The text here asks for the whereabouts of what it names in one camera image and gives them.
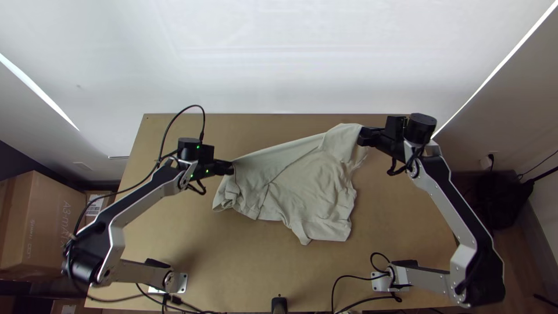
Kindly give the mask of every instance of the cable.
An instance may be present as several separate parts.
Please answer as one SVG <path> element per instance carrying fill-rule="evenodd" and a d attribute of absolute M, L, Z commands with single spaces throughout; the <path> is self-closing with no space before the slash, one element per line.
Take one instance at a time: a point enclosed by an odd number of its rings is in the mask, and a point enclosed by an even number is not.
<path fill-rule="evenodd" d="M 409 160 L 407 160 L 407 162 L 399 169 L 397 169 L 396 171 L 394 171 L 395 169 L 395 165 L 397 164 L 397 159 L 392 158 L 391 159 L 391 167 L 388 169 L 387 174 L 389 176 L 396 176 L 400 173 L 403 173 L 405 170 L 407 169 L 412 169 L 412 164 L 414 162 L 414 160 L 423 153 L 424 148 L 426 147 L 426 144 L 424 144 L 423 146 L 417 148 L 414 150 L 413 154 L 411 155 L 411 157 L 409 158 Z"/>
<path fill-rule="evenodd" d="M 105 197 L 111 197 L 111 196 L 114 196 L 114 195 L 117 195 L 117 194 L 121 194 L 121 193 L 124 193 L 124 192 L 127 192 L 127 191 L 130 191 L 130 190 L 133 190 L 133 189 L 137 188 L 138 186 L 140 186 L 140 184 L 142 184 L 143 182 L 145 182 L 145 180 L 147 180 L 147 179 L 149 179 L 149 178 L 151 177 L 151 175 L 155 172 L 155 170 L 159 167 L 159 165 L 161 164 L 161 162 L 162 162 L 163 160 L 165 160 L 166 158 L 168 158 L 168 157 L 174 155 L 174 154 L 177 152 L 177 151 L 175 150 L 175 151 L 170 152 L 169 154 L 166 154 L 166 155 L 163 156 L 164 141 L 165 141 L 165 139 L 166 139 L 166 137 L 167 137 L 167 133 L 169 132 L 171 126 L 173 125 L 173 123 L 174 123 L 174 121 L 176 120 L 176 118 L 179 117 L 179 115 L 181 115 L 181 114 L 182 114 L 183 112 L 185 112 L 186 110 L 188 110 L 188 109 L 190 109 L 190 108 L 194 108 L 194 107 L 197 107 L 197 108 L 201 109 L 202 114 L 203 114 L 202 131 L 201 131 L 200 134 L 199 134 L 199 140 L 202 141 L 202 140 L 203 140 L 203 135 L 204 135 L 204 132 L 205 132 L 205 110 L 203 110 L 203 107 L 201 107 L 200 105 L 190 105 L 190 106 L 188 106 L 188 107 L 186 107 L 186 108 L 180 110 L 180 111 L 171 119 L 171 121 L 168 123 L 168 125 L 167 125 L 167 127 L 166 127 L 166 129 L 165 129 L 165 131 L 164 131 L 163 138 L 162 138 L 162 140 L 161 140 L 161 145 L 160 145 L 160 148 L 159 148 L 159 154 L 158 154 L 157 160 L 156 160 L 156 162 L 155 162 L 155 165 L 153 166 L 153 168 L 151 169 L 151 171 L 148 173 L 148 175 L 145 176 L 145 178 L 143 178 L 143 180 L 141 180 L 140 182 L 138 182 L 138 183 L 132 185 L 131 187 L 126 188 L 126 189 L 123 189 L 123 190 L 121 190 L 121 191 L 114 192 L 114 193 L 107 194 L 107 195 L 101 195 L 100 197 L 96 197 L 96 198 L 92 199 L 91 201 L 89 201 L 89 202 L 87 203 L 87 205 L 85 206 L 85 208 L 81 211 L 81 213 L 80 213 L 80 215 L 79 215 L 79 217 L 78 217 L 78 219 L 77 219 L 76 225 L 75 225 L 75 227 L 74 227 L 74 232 L 73 232 L 73 234 L 70 236 L 70 240 L 69 240 L 68 243 L 66 244 L 65 254 L 66 254 L 66 265 L 67 265 L 66 267 L 67 267 L 67 272 L 68 272 L 68 278 L 70 279 L 70 281 L 72 282 L 72 284 L 74 285 L 74 287 L 75 287 L 79 292 L 85 294 L 85 296 L 86 296 L 87 298 L 89 298 L 89 299 L 91 299 L 91 300 L 93 300 L 93 301 L 97 301 L 97 302 L 120 302 L 120 301 L 125 301 L 125 300 L 130 299 L 130 298 L 133 299 L 133 298 L 141 297 L 141 296 L 142 296 L 142 295 L 135 295 L 135 296 L 127 297 L 127 298 L 114 299 L 114 300 L 99 299 L 99 298 L 95 298 L 95 297 L 90 296 L 90 295 L 87 293 L 87 291 L 84 291 L 81 287 L 79 287 L 79 285 L 78 285 L 78 284 L 76 283 L 76 281 L 75 281 L 75 278 L 73 277 L 73 269 L 72 269 L 72 263 L 73 263 L 73 261 L 72 261 L 72 259 L 71 259 L 71 250 L 73 249 L 73 245 L 74 245 L 75 240 L 78 239 L 77 232 L 78 232 L 78 230 L 79 230 L 79 228 L 80 228 L 81 220 L 83 219 L 83 216 L 85 215 L 85 212 L 87 211 L 87 209 L 89 208 L 89 206 L 91 206 L 91 204 L 93 204 L 93 202 L 95 202 L 95 201 L 97 201 L 97 200 L 99 200 L 99 199 L 105 198 Z"/>
<path fill-rule="evenodd" d="M 389 276 L 389 272 L 385 271 L 385 270 L 380 270 L 378 267 L 376 267 L 376 265 L 374 265 L 374 256 L 379 255 L 381 257 L 383 257 L 388 264 L 390 263 L 389 259 L 387 258 L 387 256 L 385 256 L 384 254 L 380 253 L 380 252 L 374 252 L 370 255 L 370 264 L 372 264 L 372 268 L 374 268 L 377 272 L 381 273 L 381 275 L 376 276 L 376 277 L 372 277 L 372 278 L 364 278 L 364 277 L 358 277 L 358 276 L 353 276 L 353 275 L 343 275 L 343 276 L 339 276 L 337 277 L 337 279 L 335 280 L 335 282 L 333 283 L 333 288 L 331 289 L 331 314 L 338 314 L 344 311 L 349 310 L 350 308 L 352 308 L 353 306 L 356 306 L 358 304 L 364 303 L 364 302 L 369 302 L 369 301 L 374 301 L 374 300 L 379 300 L 379 299 L 394 299 L 396 302 L 403 302 L 403 300 L 396 296 L 395 293 L 391 292 L 390 296 L 382 296 L 382 297 L 374 297 L 374 298 L 368 298 L 368 299 L 364 299 L 364 300 L 360 300 L 358 302 L 355 302 L 351 305 L 348 305 L 346 307 L 344 307 L 342 310 L 338 311 L 338 312 L 334 312 L 334 307 L 333 307 L 333 297 L 334 297 L 334 293 L 335 293 L 335 286 L 337 286 L 337 282 L 340 281 L 340 279 L 342 278 L 354 278 L 354 279 L 359 279 L 359 280 L 365 280 L 365 281 L 372 281 L 375 279 L 379 279 L 382 277 L 387 277 Z M 395 272 L 393 271 L 392 268 L 392 273 L 394 274 L 394 277 L 391 281 L 391 284 L 393 284 L 395 282 Z"/>
<path fill-rule="evenodd" d="M 436 312 L 436 313 L 438 313 L 438 314 L 443 314 L 442 311 L 439 311 L 439 310 L 437 310 L 437 309 L 435 309 L 435 308 L 428 308 L 428 309 L 431 310 L 431 311 L 433 311 L 433 312 Z"/>
<path fill-rule="evenodd" d="M 535 168 L 537 168 L 538 166 L 542 165 L 545 161 L 547 161 L 548 159 L 550 159 L 550 157 L 554 156 L 556 153 L 558 153 L 558 149 L 557 149 L 554 153 L 550 154 L 550 156 L 546 157 L 543 161 L 539 162 L 539 163 L 538 163 L 536 166 L 534 166 L 533 168 L 527 170 L 527 171 L 524 172 L 524 173 L 518 174 L 518 175 L 517 175 L 517 178 L 518 178 L 519 180 L 523 179 L 523 176 L 525 176 L 527 173 L 529 173 L 529 172 L 535 170 Z"/>
<path fill-rule="evenodd" d="M 205 186 L 203 186 L 202 182 L 200 180 L 196 180 L 196 183 L 198 183 L 198 186 L 202 189 L 201 191 L 198 190 L 197 188 L 195 188 L 192 184 L 188 183 L 188 185 L 186 186 L 186 188 L 189 188 L 190 190 L 198 193 L 199 195 L 205 195 L 207 193 L 207 190 L 205 188 Z"/>
<path fill-rule="evenodd" d="M 157 299 L 154 299 L 154 298 L 150 297 L 149 294 L 145 293 L 145 291 L 143 291 L 143 289 L 140 287 L 140 285 L 139 285 L 138 283 L 136 283 L 135 286 L 136 286 L 136 287 L 138 288 L 138 290 L 141 292 L 141 294 L 143 295 L 143 297 L 146 297 L 146 298 L 150 299 L 151 301 L 153 301 L 153 302 L 155 302 L 155 303 L 157 303 L 157 304 L 159 304 L 159 305 L 164 305 L 163 302 L 158 301 Z M 195 308 L 195 307 L 193 307 L 193 306 L 187 304 L 186 302 L 182 302 L 182 301 L 181 301 L 181 304 L 184 304 L 184 305 L 186 305 L 186 306 L 190 306 L 190 307 L 192 307 L 192 308 Z M 174 309 L 174 310 L 180 311 L 180 312 L 182 312 L 182 313 L 189 313 L 189 314 L 219 314 L 219 313 L 214 312 L 214 311 L 202 311 L 202 310 L 199 310 L 198 308 L 195 308 L 195 309 L 198 309 L 199 311 L 194 312 L 194 311 L 188 311 L 188 310 L 185 310 L 185 309 L 177 308 L 177 307 L 171 306 L 171 305 L 164 305 L 164 306 L 165 306 L 167 309 L 169 309 L 169 308 L 170 308 L 170 309 Z"/>
<path fill-rule="evenodd" d="M 359 277 L 359 276 L 353 276 L 353 275 L 343 275 L 343 276 L 339 276 L 337 277 L 337 279 L 335 279 L 335 282 L 333 283 L 333 288 L 331 288 L 331 313 L 334 313 L 333 310 L 333 296 L 335 293 L 335 286 L 337 286 L 337 282 L 339 282 L 341 279 L 343 278 L 355 278 L 355 279 L 360 279 L 360 280 L 366 280 L 366 281 L 372 281 L 374 279 L 378 279 L 378 278 L 382 278 L 382 277 L 386 277 L 388 276 L 388 274 L 382 274 L 380 276 L 377 277 L 372 277 L 372 278 L 364 278 L 364 277 Z"/>
<path fill-rule="evenodd" d="M 403 302 L 403 300 L 402 300 L 401 298 L 397 297 L 397 296 L 395 295 L 395 293 L 392 292 L 391 295 L 386 295 L 386 296 L 383 296 L 383 297 L 374 297 L 374 298 L 368 298 L 368 299 L 360 300 L 360 301 L 358 301 L 358 302 L 355 302 L 355 303 L 353 303 L 353 304 L 351 304 L 351 305 L 348 305 L 348 306 L 344 307 L 343 309 L 341 309 L 341 310 L 338 311 L 338 312 L 335 312 L 335 314 L 339 314 L 339 313 L 342 313 L 342 312 L 344 312 L 344 311 L 348 311 L 348 310 L 350 310 L 353 306 L 357 306 L 358 304 L 362 304 L 362 303 L 370 302 L 370 301 L 382 300 L 382 299 L 394 299 L 396 302 Z"/>
<path fill-rule="evenodd" d="M 535 297 L 535 299 L 539 299 L 539 300 L 541 300 L 542 302 L 547 303 L 548 305 L 551 305 L 551 306 L 554 306 L 555 308 L 558 308 L 558 304 L 552 302 L 551 300 L 549 300 L 549 299 L 543 297 L 543 296 L 540 295 L 540 294 L 536 294 L 536 293 L 535 293 L 535 294 L 533 294 L 533 297 Z"/>
<path fill-rule="evenodd" d="M 389 258 L 387 258 L 387 256 L 385 256 L 384 254 L 382 254 L 380 252 L 374 252 L 370 255 L 370 264 L 372 264 L 372 268 L 374 268 L 376 270 L 376 272 L 379 272 L 379 273 L 382 273 L 382 274 L 389 274 L 389 272 L 387 272 L 385 270 L 380 270 L 378 267 L 376 267 L 374 265 L 373 258 L 376 255 L 379 255 L 379 256 L 383 257 L 388 262 L 388 264 L 390 263 Z"/>

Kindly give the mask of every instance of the white t-shirt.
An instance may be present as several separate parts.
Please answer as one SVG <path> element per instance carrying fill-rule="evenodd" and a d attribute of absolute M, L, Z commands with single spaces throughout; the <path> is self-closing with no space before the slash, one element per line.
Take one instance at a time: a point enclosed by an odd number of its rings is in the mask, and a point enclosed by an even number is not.
<path fill-rule="evenodd" d="M 356 145 L 360 128 L 339 124 L 234 160 L 235 173 L 221 181 L 213 210 L 280 220 L 303 245 L 311 239 L 345 241 L 356 199 L 350 179 L 367 153 Z"/>

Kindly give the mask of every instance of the power outlet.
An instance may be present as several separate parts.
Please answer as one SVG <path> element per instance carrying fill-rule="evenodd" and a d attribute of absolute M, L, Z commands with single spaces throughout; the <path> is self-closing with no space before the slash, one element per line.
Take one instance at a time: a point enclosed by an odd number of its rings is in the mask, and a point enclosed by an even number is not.
<path fill-rule="evenodd" d="M 482 157 L 478 162 L 481 166 L 482 170 L 489 170 L 493 168 L 493 164 L 494 161 L 496 159 L 496 153 L 498 153 L 498 151 L 489 151 L 488 154 L 484 157 Z"/>

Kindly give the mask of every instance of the cardboard box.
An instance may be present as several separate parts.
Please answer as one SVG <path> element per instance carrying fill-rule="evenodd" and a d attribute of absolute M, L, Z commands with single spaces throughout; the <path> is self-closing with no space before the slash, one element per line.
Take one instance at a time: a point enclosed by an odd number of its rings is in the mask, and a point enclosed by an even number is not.
<path fill-rule="evenodd" d="M 112 194 L 112 193 L 113 193 L 112 191 L 86 191 L 85 202 L 87 204 L 90 201 L 92 201 L 94 198 L 100 197 L 102 195 Z M 93 220 L 95 220 L 97 214 L 103 211 L 110 204 L 114 203 L 115 199 L 116 199 L 116 195 L 112 195 L 109 197 L 99 199 L 93 204 L 91 204 L 91 206 L 89 206 L 87 208 L 87 211 L 85 212 L 85 224 L 86 225 L 90 224 Z"/>
<path fill-rule="evenodd" d="M 0 182 L 0 204 L 0 278 L 59 277 L 84 194 L 32 171 Z"/>
<path fill-rule="evenodd" d="M 85 299 L 61 299 L 52 302 L 51 314 L 101 314 L 102 309 L 85 308 Z"/>

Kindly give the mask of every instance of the floor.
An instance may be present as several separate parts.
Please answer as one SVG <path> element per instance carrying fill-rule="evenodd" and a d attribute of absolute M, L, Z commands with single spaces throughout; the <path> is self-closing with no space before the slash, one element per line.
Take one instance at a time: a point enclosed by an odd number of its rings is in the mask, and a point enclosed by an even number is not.
<path fill-rule="evenodd" d="M 470 176 L 454 176 L 453 179 L 457 188 L 464 193 L 474 182 Z M 468 193 L 466 196 L 469 202 L 474 201 L 474 196 Z M 548 296 L 542 284 L 541 274 L 539 273 L 535 259 L 525 239 L 525 234 L 518 223 L 506 230 L 496 231 L 494 234 L 495 248 L 504 260 L 505 265 L 505 285 L 506 298 L 499 304 L 481 306 L 474 309 L 462 309 L 460 307 L 439 308 L 444 314 L 554 314 L 558 309 L 547 305 L 533 297 L 534 293 Z M 407 309 L 407 314 L 426 314 L 435 313 L 430 309 Z M 103 314 L 148 314 L 159 312 L 148 311 L 116 311 L 104 310 Z"/>

